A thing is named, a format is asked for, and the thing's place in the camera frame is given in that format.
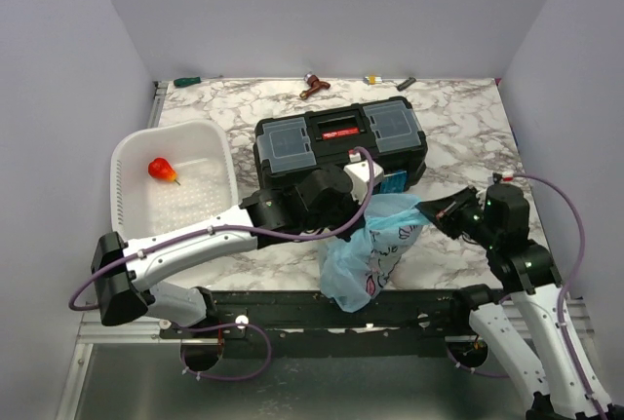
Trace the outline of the light blue plastic bag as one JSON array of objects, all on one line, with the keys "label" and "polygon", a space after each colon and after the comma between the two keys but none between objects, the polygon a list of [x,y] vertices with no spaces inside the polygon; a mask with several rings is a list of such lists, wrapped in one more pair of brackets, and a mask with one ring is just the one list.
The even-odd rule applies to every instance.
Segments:
[{"label": "light blue plastic bag", "polygon": [[429,224],[411,194],[379,194],[365,210],[365,226],[348,242],[318,247],[320,291],[346,313],[367,306],[386,287],[403,255]]}]

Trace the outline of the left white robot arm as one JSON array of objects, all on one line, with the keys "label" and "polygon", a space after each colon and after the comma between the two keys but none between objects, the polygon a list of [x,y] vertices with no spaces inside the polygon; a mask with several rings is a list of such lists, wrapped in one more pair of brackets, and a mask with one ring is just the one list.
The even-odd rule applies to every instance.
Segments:
[{"label": "left white robot arm", "polygon": [[219,257],[309,241],[312,231],[320,239],[346,238],[363,220],[354,191],[366,185],[339,167],[319,168],[296,184],[260,189],[174,232],[132,240],[117,232],[101,236],[92,262],[101,323],[124,325],[150,316],[196,337],[209,335],[216,314],[207,292],[170,284],[169,277]]}]

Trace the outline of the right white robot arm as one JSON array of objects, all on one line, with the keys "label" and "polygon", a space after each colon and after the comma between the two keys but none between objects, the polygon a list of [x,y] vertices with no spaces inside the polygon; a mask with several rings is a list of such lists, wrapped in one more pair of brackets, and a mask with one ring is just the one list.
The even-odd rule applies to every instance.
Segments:
[{"label": "right white robot arm", "polygon": [[520,395],[526,418],[622,418],[622,406],[602,386],[573,326],[552,254],[528,235],[530,206],[522,189],[503,179],[482,200],[466,187],[417,208],[446,236],[468,237],[485,250],[490,271],[520,312],[529,341],[492,289],[469,286],[454,293],[448,321],[455,331],[484,339]]}]

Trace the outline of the red fake pear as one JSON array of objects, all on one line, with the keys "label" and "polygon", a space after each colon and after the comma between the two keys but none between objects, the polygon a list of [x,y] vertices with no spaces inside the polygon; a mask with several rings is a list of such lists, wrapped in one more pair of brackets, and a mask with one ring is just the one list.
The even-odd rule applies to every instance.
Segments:
[{"label": "red fake pear", "polygon": [[175,169],[165,158],[158,157],[152,160],[147,167],[147,171],[154,179],[179,185]]}]

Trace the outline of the small black clip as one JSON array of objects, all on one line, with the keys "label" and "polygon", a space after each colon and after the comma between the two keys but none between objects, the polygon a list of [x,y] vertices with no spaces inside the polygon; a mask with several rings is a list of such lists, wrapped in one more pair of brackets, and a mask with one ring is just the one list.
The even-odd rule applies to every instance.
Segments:
[{"label": "small black clip", "polygon": [[409,77],[408,79],[406,79],[403,82],[401,82],[400,84],[398,84],[396,86],[396,89],[399,92],[404,91],[405,89],[407,89],[408,87],[413,85],[415,82],[416,82],[416,79],[414,77]]}]

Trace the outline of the yellow white small connector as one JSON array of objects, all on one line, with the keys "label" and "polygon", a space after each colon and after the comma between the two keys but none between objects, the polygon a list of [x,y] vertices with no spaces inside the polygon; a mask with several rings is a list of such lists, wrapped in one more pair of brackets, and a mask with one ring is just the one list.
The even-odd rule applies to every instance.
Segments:
[{"label": "yellow white small connector", "polygon": [[368,75],[364,77],[364,81],[368,85],[378,85],[383,82],[383,79],[377,75]]}]

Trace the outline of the black plastic toolbox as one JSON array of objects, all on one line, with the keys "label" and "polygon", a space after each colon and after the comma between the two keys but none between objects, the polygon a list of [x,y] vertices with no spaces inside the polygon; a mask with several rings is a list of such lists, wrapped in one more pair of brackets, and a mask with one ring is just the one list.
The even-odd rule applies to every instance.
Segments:
[{"label": "black plastic toolbox", "polygon": [[344,167],[364,147],[388,176],[378,190],[405,192],[426,170],[428,145],[403,96],[259,121],[254,129],[259,186],[294,184],[326,165]]}]

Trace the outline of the brown faucet tap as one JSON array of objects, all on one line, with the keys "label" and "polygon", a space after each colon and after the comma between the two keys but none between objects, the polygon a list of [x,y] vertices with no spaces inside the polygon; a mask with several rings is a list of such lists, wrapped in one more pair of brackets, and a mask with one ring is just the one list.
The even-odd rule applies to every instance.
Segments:
[{"label": "brown faucet tap", "polygon": [[331,87],[331,84],[326,81],[322,81],[318,76],[313,74],[312,72],[307,73],[303,77],[304,82],[307,84],[308,88],[303,90],[299,97],[301,99],[308,99],[310,96],[316,94],[321,90],[328,90]]}]

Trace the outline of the white plastic basket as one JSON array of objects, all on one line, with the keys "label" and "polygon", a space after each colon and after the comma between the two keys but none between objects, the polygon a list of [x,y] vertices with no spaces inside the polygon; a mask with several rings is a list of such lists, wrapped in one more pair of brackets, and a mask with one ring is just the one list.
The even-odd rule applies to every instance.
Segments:
[{"label": "white plastic basket", "polygon": [[111,226],[126,241],[172,232],[238,203],[226,133],[212,121],[141,130],[112,153]]}]

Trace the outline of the green handled screwdriver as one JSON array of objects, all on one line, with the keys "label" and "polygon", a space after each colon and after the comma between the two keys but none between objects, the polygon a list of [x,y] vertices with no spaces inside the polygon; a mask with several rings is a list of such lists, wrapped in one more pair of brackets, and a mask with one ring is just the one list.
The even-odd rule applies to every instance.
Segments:
[{"label": "green handled screwdriver", "polygon": [[218,80],[222,78],[223,78],[222,74],[211,76],[211,77],[202,77],[202,76],[183,77],[183,78],[174,79],[173,84],[176,88],[187,88],[187,87],[201,84],[202,82]]}]

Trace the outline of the aluminium frame profile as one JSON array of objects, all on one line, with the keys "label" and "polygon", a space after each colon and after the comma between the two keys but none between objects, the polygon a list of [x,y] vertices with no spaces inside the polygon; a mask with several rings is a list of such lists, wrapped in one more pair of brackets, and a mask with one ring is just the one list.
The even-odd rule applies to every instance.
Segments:
[{"label": "aluminium frame profile", "polygon": [[140,317],[127,324],[105,326],[96,311],[83,314],[77,339],[85,344],[156,344],[162,341],[156,319]]}]

